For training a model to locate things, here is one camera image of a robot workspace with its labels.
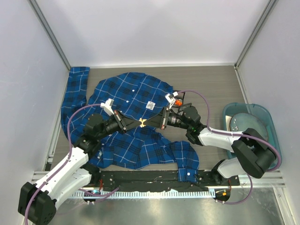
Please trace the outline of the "silver blue leaf brooch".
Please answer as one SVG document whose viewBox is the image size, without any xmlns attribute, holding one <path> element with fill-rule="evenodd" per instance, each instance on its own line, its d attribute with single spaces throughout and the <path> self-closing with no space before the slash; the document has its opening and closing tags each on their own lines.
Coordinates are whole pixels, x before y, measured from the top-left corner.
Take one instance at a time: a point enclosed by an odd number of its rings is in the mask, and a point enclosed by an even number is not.
<svg viewBox="0 0 300 225">
<path fill-rule="evenodd" d="M 141 124 L 140 124 L 140 127 L 141 127 L 141 128 L 143 128 L 143 127 L 146 126 L 146 124 L 145 124 L 145 122 L 147 121 L 146 119 L 140 118 L 139 121 L 140 121 L 140 123 L 141 123 Z"/>
</svg>

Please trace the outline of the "orange leaf brooch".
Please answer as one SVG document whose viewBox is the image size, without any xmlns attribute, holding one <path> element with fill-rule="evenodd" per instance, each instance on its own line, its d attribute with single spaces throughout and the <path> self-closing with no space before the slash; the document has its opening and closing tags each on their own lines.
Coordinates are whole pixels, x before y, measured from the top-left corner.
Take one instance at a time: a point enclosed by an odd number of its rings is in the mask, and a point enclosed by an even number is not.
<svg viewBox="0 0 300 225">
<path fill-rule="evenodd" d="M 175 101 L 175 104 L 176 104 L 177 106 L 181 106 L 181 105 L 182 105 L 182 101 L 178 99 L 178 100 Z"/>
</svg>

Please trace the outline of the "blue plaid shirt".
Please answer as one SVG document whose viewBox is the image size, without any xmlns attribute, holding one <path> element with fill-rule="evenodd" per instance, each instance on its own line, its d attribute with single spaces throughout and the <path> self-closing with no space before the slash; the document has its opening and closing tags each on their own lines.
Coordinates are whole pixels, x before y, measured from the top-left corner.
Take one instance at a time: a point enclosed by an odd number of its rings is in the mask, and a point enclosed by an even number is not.
<svg viewBox="0 0 300 225">
<path fill-rule="evenodd" d="M 72 143 L 83 134 L 92 114 L 108 119 L 100 107 L 107 99 L 113 99 L 112 108 L 127 117 L 149 119 L 167 106 L 165 95 L 173 91 L 171 85 L 151 75 L 127 72 L 101 80 L 87 97 L 89 72 L 89 67 L 73 67 L 69 72 L 61 107 L 61 127 Z M 179 181 L 195 181 L 199 168 L 198 155 L 190 143 L 171 142 L 154 127 L 136 127 L 125 134 L 115 132 L 103 138 L 90 163 L 100 168 L 116 165 L 135 170 L 151 164 L 176 163 Z"/>
</svg>

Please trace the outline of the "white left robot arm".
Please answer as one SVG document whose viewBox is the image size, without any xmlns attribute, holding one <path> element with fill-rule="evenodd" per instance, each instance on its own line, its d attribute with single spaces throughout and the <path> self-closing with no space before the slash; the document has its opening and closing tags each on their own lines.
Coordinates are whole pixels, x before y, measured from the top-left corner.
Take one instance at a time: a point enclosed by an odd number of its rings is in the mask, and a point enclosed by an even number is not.
<svg viewBox="0 0 300 225">
<path fill-rule="evenodd" d="M 36 225 L 47 225 L 59 207 L 75 191 L 83 186 L 95 187 L 99 181 L 99 169 L 88 164 L 101 146 L 101 140 L 115 132 L 121 134 L 142 125 L 120 111 L 114 111 L 109 119 L 93 114 L 83 129 L 83 135 L 71 145 L 69 153 L 45 176 L 34 184 L 26 182 L 20 192 L 18 212 Z"/>
</svg>

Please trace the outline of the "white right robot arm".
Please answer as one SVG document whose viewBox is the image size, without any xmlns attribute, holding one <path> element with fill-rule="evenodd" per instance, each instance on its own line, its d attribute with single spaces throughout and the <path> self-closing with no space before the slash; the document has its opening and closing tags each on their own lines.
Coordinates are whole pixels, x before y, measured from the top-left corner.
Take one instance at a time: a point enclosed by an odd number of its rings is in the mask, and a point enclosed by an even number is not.
<svg viewBox="0 0 300 225">
<path fill-rule="evenodd" d="M 229 132 L 210 128 L 201 123 L 198 111 L 191 104 L 181 107 L 178 112 L 164 107 L 158 115 L 142 120 L 142 126 L 182 128 L 192 144 L 215 146 L 234 153 L 235 158 L 221 160 L 211 170 L 210 176 L 217 185 L 243 174 L 259 179 L 273 169 L 272 164 L 281 162 L 279 152 L 256 130 L 248 128 L 242 132 Z"/>
</svg>

